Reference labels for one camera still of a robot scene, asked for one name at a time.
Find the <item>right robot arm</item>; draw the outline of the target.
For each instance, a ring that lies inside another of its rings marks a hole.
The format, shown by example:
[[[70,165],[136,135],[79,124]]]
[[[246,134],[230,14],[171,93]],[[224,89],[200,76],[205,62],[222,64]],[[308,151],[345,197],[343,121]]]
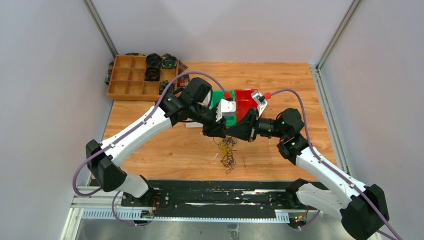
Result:
[[[247,142],[257,136],[279,138],[276,146],[280,155],[327,188],[321,190],[297,179],[286,188],[286,203],[294,209],[311,206],[339,220],[354,239],[367,240],[390,219],[384,191],[376,184],[367,186],[328,161],[301,135],[303,127],[302,116],[295,108],[287,108],[276,119],[259,117],[258,110],[250,108],[225,134]]]

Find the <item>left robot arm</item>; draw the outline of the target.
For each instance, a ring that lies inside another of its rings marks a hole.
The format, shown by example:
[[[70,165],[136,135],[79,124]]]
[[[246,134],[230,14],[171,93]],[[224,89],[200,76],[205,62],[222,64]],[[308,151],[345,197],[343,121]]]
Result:
[[[224,98],[210,108],[212,95],[212,86],[196,77],[180,91],[163,91],[154,106],[113,137],[102,142],[89,141],[85,146],[84,165],[100,185],[100,190],[126,192],[140,206],[149,206],[153,193],[147,181],[126,172],[122,164],[149,139],[188,119],[202,124],[205,136],[225,138],[225,116],[236,111],[235,103],[231,93],[226,91]]]

